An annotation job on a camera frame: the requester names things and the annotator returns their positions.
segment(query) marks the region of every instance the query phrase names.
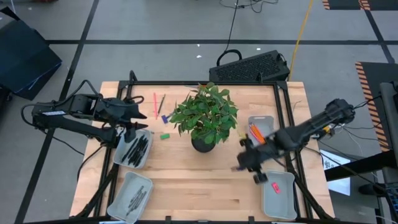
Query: table leg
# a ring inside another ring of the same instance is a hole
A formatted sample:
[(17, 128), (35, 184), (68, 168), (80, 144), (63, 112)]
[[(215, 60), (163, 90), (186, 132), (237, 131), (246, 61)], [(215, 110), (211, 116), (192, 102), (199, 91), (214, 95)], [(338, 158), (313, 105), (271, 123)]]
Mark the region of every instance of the table leg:
[[(394, 155), (394, 151), (390, 150), (387, 152), (381, 152), (371, 157), (360, 159), (358, 161), (344, 164), (344, 166), (353, 170), (358, 174), (363, 174), (375, 170), (380, 170), (384, 167), (397, 167), (397, 162)], [(346, 170), (342, 166), (325, 170), (325, 176), (327, 181), (342, 179), (345, 177), (351, 177), (353, 175), (355, 174)]]

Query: yellow cable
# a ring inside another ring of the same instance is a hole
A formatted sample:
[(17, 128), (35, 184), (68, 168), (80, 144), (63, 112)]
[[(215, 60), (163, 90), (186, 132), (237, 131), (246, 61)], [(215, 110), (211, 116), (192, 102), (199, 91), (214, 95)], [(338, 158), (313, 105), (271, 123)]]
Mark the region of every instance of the yellow cable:
[(287, 78), (287, 81), (290, 81), (290, 79), (292, 78), (293, 66), (294, 66), (294, 59), (296, 58), (296, 51), (297, 51), (297, 49), (298, 49), (298, 47), (299, 47), (301, 35), (303, 34), (305, 24), (307, 23), (308, 15), (310, 14), (310, 11), (311, 11), (311, 8), (312, 8), (312, 3), (313, 3), (313, 0), (310, 1), (310, 4), (308, 5), (307, 13), (305, 14), (304, 21), (303, 21), (303, 23), (301, 24), (300, 33), (298, 34), (298, 38), (297, 38), (297, 41), (296, 41), (296, 45), (295, 45), (294, 51), (293, 51), (292, 64), (290, 65), (290, 73), (289, 73), (289, 77)]

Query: gray tray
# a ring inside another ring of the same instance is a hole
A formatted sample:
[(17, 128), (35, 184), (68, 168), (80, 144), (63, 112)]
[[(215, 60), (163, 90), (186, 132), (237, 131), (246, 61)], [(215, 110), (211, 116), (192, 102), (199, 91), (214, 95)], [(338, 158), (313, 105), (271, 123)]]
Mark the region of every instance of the gray tray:
[[(142, 192), (146, 191), (145, 197), (142, 199), (138, 208), (133, 210), (126, 216), (129, 210), (131, 199), (136, 192), (144, 186)], [(118, 220), (126, 223), (135, 223), (144, 212), (145, 206), (149, 200), (149, 195), (152, 192), (154, 184), (147, 177), (136, 174), (135, 172), (128, 172), (124, 177), (123, 185), (114, 199), (113, 203), (108, 207), (107, 213)]]
[(253, 142), (254, 146), (259, 145), (260, 143), (256, 140), (256, 138), (251, 134), (249, 124), (255, 124), (263, 137), (270, 135), (274, 131), (274, 118), (271, 116), (251, 116), (248, 121), (248, 131), (247, 134), (249, 139)]
[[(262, 210), (269, 217), (294, 220), (297, 213), (294, 210), (293, 183), (294, 175), (289, 172), (268, 171), (268, 181), (262, 186)], [(272, 183), (278, 184), (277, 194)]]
[[(125, 159), (124, 162), (122, 163), (123, 156), (125, 155), (125, 153), (127, 153), (127, 151), (129, 150), (130, 146), (134, 143), (134, 140), (141, 138), (142, 135), (144, 135), (148, 139), (148, 147), (147, 147), (147, 150), (146, 150), (144, 156), (142, 157), (140, 163), (138, 164), (138, 166), (134, 167), (132, 164), (129, 165), (129, 163), (128, 163), (129, 160), (128, 159)], [(150, 131), (148, 131), (148, 130), (145, 130), (145, 129), (138, 130), (138, 131), (136, 131), (136, 139), (133, 139), (129, 143), (125, 143), (124, 142), (124, 135), (123, 134), (121, 135), (119, 144), (118, 144), (118, 146), (116, 148), (116, 152), (115, 152), (114, 157), (113, 157), (113, 162), (114, 163), (122, 165), (122, 166), (130, 167), (130, 168), (133, 168), (133, 169), (141, 169), (141, 168), (144, 167), (145, 162), (146, 162), (147, 157), (148, 157), (148, 153), (149, 153), (150, 147), (152, 146), (152, 139), (153, 139), (152, 138), (152, 133)]]

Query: black case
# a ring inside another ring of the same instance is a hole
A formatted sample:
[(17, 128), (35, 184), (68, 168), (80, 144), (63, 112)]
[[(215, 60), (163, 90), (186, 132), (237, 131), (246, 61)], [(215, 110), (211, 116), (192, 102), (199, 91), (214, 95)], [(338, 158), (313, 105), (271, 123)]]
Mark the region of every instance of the black case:
[(33, 100), (62, 61), (44, 38), (8, 7), (0, 12), (15, 19), (0, 29), (0, 86)]

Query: wooden tabletop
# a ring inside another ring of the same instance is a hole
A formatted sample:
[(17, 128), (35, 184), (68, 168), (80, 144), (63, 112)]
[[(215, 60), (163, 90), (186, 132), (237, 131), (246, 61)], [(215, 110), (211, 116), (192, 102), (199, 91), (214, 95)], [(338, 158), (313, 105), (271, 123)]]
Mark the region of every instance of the wooden tabletop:
[[(301, 82), (289, 82), (288, 86), (294, 120), (299, 124), (311, 117), (304, 85)], [(115, 97), (117, 87), (118, 82), (104, 82), (101, 93), (104, 97)], [(246, 130), (250, 116), (272, 116), (274, 129), (279, 129), (275, 96), (271, 86), (219, 86), (220, 91), (224, 88), (229, 89), (231, 100), (239, 109), (240, 132)], [(180, 137), (178, 131), (173, 128), (174, 124), (164, 124), (160, 117), (155, 118), (154, 93), (157, 93), (158, 101), (166, 94), (160, 113), (170, 114), (175, 102), (182, 102), (192, 89), (183, 85), (133, 86), (132, 96), (142, 95), (145, 98), (139, 105), (139, 110), (148, 117), (138, 122), (149, 125), (148, 129), (155, 133), (154, 142), (143, 169), (120, 166), (116, 193), (122, 186), (126, 173), (134, 171), (150, 178), (154, 183), (154, 190), (141, 220), (164, 220), (167, 215), (173, 220), (247, 221), (248, 216), (254, 216), (256, 221), (275, 220), (261, 210), (261, 186), (254, 183), (253, 174), (230, 170), (238, 164), (236, 156), (243, 150), (239, 145), (237, 131), (231, 130), (225, 143), (220, 143), (211, 152), (202, 154), (192, 147), (190, 135), (183, 134)], [(282, 91), (280, 97), (285, 125), (288, 126)], [(101, 126), (101, 123), (94, 122), (93, 125)], [(160, 135), (164, 133), (170, 133), (170, 138), (160, 140)], [(98, 146), (97, 141), (88, 140), (85, 158)], [(314, 140), (311, 140), (308, 146), (318, 150), (317, 142)], [(104, 154), (105, 150), (102, 150), (82, 168), (70, 215), (80, 212), (96, 192)], [(309, 150), (303, 150), (301, 155), (308, 189), (325, 211), (334, 216), (321, 157)], [(284, 171), (275, 161), (266, 161), (262, 167), (265, 171)], [(302, 195), (299, 188), (297, 191), (301, 214), (304, 217)], [(107, 201), (108, 191), (104, 193), (102, 215), (105, 214)]]

